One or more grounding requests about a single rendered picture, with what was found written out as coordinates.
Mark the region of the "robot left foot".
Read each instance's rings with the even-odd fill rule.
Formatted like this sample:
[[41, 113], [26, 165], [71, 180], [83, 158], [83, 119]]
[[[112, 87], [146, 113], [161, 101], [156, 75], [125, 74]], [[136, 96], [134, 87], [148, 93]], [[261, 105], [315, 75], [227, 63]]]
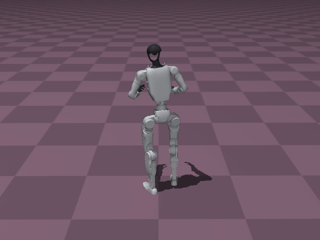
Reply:
[[153, 189], [150, 188], [150, 183], [149, 182], [143, 182], [143, 187], [149, 191], [152, 195], [157, 195], [158, 194], [158, 190], [156, 188], [154, 188], [153, 186]]

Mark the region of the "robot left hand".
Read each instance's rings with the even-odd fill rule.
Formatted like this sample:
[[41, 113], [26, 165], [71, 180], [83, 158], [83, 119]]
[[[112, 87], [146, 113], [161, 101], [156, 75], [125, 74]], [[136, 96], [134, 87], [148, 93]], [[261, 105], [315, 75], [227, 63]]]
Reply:
[[142, 87], [144, 87], [144, 88], [145, 88], [145, 84], [142, 84], [142, 85], [139, 87], [139, 89], [137, 90], [139, 93], [142, 91], [141, 89], [143, 89], [143, 90], [144, 90], [144, 88], [142, 88]]

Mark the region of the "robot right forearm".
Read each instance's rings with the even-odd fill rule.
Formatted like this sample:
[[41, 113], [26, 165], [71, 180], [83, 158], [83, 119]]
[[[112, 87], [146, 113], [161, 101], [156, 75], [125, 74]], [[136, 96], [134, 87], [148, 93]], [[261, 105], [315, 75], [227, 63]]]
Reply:
[[173, 89], [172, 89], [172, 91], [171, 91], [171, 94], [182, 94], [181, 92], [179, 92], [179, 90], [178, 90], [178, 88], [179, 88], [179, 86], [178, 87], [174, 87]]

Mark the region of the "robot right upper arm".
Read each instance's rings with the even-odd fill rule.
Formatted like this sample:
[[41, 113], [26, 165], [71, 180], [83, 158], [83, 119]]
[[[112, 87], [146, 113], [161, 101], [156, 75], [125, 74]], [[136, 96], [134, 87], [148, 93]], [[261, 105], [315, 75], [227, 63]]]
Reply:
[[178, 90], [180, 93], [184, 93], [188, 90], [187, 85], [185, 84], [185, 81], [179, 72], [179, 69], [176, 66], [168, 66], [170, 69], [170, 74], [173, 75], [175, 81], [179, 84]]

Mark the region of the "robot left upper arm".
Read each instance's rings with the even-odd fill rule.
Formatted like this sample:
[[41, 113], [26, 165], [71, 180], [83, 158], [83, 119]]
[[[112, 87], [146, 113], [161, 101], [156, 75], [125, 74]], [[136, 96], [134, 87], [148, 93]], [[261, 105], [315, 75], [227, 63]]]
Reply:
[[131, 91], [128, 95], [128, 97], [132, 98], [132, 99], [136, 99], [136, 97], [138, 96], [137, 90], [139, 89], [141, 83], [143, 80], [145, 80], [145, 78], [147, 77], [147, 70], [139, 70], [136, 75], [135, 75], [135, 79], [132, 83], [131, 86]]

